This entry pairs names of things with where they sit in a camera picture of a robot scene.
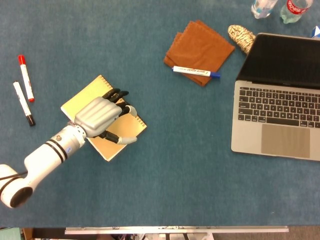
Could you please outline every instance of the black cap marker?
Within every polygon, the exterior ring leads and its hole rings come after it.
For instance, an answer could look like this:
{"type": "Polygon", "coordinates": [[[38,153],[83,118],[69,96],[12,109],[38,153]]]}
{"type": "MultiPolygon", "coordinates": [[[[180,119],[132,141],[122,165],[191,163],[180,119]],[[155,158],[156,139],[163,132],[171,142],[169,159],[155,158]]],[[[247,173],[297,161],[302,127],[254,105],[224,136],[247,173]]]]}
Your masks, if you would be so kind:
{"type": "Polygon", "coordinates": [[[18,81],[14,81],[13,82],[13,86],[14,86],[14,89],[16,91],[16,94],[18,95],[20,104],[22,106],[22,109],[24,111],[26,119],[28,120],[29,125],[31,127],[36,125],[36,122],[35,122],[34,118],[32,117],[32,114],[30,112],[30,109],[28,107],[27,101],[25,99],[24,93],[22,92],[22,89],[21,89],[21,86],[20,86],[19,82],[18,81]]]}

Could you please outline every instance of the folded napkin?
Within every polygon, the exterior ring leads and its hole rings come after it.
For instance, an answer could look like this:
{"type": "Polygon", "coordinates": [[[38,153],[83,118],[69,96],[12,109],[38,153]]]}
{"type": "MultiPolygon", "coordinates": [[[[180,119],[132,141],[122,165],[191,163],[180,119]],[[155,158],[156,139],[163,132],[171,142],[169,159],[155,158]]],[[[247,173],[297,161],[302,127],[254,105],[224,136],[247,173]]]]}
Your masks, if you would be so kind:
{"type": "MultiPolygon", "coordinates": [[[[216,72],[234,49],[202,21],[190,21],[183,33],[176,34],[163,61],[171,68],[179,66],[216,72]]],[[[211,79],[209,76],[182,74],[201,86],[211,79]]]]}

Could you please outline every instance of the plastic bottle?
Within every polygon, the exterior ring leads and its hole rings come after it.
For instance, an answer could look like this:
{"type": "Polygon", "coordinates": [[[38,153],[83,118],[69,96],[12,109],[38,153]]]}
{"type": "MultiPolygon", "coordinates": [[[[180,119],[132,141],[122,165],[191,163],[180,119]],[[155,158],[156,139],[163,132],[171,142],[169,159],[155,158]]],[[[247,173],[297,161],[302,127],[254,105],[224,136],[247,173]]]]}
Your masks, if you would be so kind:
{"type": "Polygon", "coordinates": [[[266,18],[278,0],[255,0],[251,6],[251,12],[256,19],[266,18]]]}
{"type": "Polygon", "coordinates": [[[287,0],[281,8],[280,17],[285,24],[295,23],[312,5],[313,0],[287,0]]]}

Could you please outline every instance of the silver laptop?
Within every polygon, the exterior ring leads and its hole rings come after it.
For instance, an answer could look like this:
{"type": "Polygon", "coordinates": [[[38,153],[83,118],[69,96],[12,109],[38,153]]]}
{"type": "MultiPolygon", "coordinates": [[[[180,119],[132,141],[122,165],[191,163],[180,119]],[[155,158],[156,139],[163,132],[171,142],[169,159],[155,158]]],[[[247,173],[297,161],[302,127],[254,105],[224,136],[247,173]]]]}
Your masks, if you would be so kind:
{"type": "Polygon", "coordinates": [[[320,161],[320,40],[257,35],[235,82],[231,149],[320,161]]]}

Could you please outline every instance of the laptop screen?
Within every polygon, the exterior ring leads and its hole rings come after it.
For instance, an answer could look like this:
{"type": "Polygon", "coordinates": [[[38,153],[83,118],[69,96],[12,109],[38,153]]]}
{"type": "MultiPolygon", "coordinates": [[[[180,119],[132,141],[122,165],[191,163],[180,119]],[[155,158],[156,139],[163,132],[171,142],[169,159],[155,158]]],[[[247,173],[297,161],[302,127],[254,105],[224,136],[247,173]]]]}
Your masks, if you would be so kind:
{"type": "Polygon", "coordinates": [[[237,80],[320,88],[320,40],[260,33],[237,80]]]}

